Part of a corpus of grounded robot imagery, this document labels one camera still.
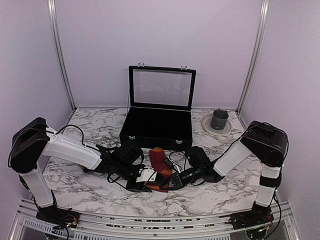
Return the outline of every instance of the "black box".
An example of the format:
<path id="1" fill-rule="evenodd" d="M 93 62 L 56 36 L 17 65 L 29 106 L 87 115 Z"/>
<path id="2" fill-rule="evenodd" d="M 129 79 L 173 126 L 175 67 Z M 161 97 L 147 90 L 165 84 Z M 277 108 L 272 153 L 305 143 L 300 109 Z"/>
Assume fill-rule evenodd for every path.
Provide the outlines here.
<path id="1" fill-rule="evenodd" d="M 141 148 L 189 149 L 195 80 L 193 69 L 129 66 L 130 109 L 120 132 L 121 144 L 134 141 Z"/>

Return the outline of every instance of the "round coaster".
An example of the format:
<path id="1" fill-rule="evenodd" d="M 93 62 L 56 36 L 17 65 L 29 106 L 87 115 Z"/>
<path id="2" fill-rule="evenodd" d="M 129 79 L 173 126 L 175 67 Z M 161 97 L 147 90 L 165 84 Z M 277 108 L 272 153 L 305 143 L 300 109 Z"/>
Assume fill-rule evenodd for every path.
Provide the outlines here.
<path id="1" fill-rule="evenodd" d="M 214 136 L 229 136 L 230 131 L 231 131 L 231 123 L 229 122 L 229 120 L 226 121 L 225 127 L 222 130 L 215 130 L 213 129 L 210 124 L 211 124 L 211 120 L 212 120 L 212 114 L 209 113 L 207 115 L 205 115 L 202 119 L 201 119 L 201 125 L 202 128 L 211 135 Z"/>

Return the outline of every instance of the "transparent lid panel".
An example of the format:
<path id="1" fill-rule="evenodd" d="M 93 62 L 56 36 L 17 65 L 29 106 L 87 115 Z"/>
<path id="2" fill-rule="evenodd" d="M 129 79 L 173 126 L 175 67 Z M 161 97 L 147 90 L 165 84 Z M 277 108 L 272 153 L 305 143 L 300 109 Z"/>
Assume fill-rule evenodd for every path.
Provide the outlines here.
<path id="1" fill-rule="evenodd" d="M 191 72 L 134 69 L 134 102 L 187 107 L 191 77 Z"/>

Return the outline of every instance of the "gray cup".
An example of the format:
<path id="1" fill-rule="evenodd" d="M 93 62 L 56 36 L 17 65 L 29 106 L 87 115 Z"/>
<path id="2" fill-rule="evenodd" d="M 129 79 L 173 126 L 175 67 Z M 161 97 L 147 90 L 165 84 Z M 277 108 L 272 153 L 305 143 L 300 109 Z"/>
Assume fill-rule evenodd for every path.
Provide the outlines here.
<path id="1" fill-rule="evenodd" d="M 226 126 L 229 114 L 225 110 L 214 110 L 210 126 L 214 130 L 223 130 Z"/>

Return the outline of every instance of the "marble table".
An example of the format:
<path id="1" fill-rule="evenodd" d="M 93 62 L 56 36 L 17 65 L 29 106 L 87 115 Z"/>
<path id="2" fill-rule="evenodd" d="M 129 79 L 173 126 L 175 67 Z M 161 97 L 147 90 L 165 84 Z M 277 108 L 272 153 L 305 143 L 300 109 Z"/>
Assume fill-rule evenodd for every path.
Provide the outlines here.
<path id="1" fill-rule="evenodd" d="M 212 136 L 206 133 L 202 129 L 201 119 L 212 112 L 212 109 L 193 109 L 191 117 L 193 145 L 202 147 L 209 158 L 214 160 L 244 129 L 235 112 L 231 111 L 228 120 L 232 129 L 229 136 Z M 70 124 L 83 130 L 85 142 L 114 147 L 120 144 L 119 133 L 126 114 L 126 108 L 81 108 L 75 111 Z M 81 139 L 80 132 L 75 128 L 67 128 L 64 134 Z M 144 155 L 144 164 L 150 165 L 149 149 L 144 149 Z M 183 166 L 182 155 L 173 159 Z M 60 207 L 121 216 L 173 217 L 210 215 L 251 208 L 258 191 L 260 172 L 260 162 L 256 157 L 250 156 L 218 183 L 190 185 L 168 193 L 132 193 L 115 183 L 108 183 L 106 175 L 84 173 L 79 165 L 56 158 L 49 160 L 43 175 Z M 125 185 L 126 181 L 122 180 L 120 183 Z"/>

